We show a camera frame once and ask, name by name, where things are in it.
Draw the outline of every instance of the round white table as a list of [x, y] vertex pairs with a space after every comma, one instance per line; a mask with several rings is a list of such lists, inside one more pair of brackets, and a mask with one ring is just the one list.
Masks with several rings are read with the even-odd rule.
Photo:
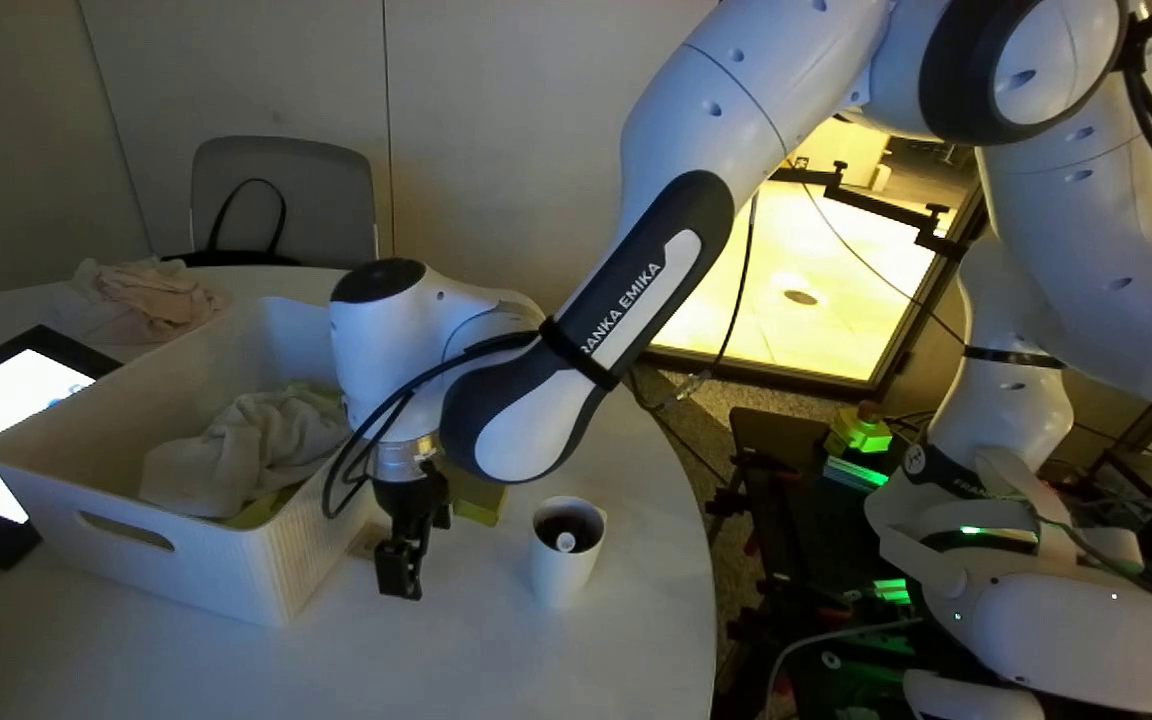
[[[324, 302], [336, 271], [218, 269], [224, 292]], [[131, 361], [152, 338], [67, 283], [0, 292], [0, 341], [52, 325]], [[523, 583], [528, 514], [608, 510], [602, 570], [569, 612]], [[709, 716], [717, 600], [695, 495], [670, 442], [612, 392], [552, 475], [510, 487], [497, 529], [453, 516], [426, 600], [377, 593], [349, 557], [288, 627], [252, 627], [64, 570], [41, 543], [0, 571], [0, 720]]]

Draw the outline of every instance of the white storage bin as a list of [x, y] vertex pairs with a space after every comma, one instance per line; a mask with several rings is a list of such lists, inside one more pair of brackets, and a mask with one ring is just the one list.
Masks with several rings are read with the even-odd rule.
[[324, 522], [324, 469], [264, 525], [227, 529], [135, 500], [141, 455], [198, 437], [240, 392], [336, 388], [328, 311], [246, 302], [162, 346], [67, 403], [0, 434], [0, 475], [67, 564], [252, 623], [288, 623], [366, 525], [366, 500]]

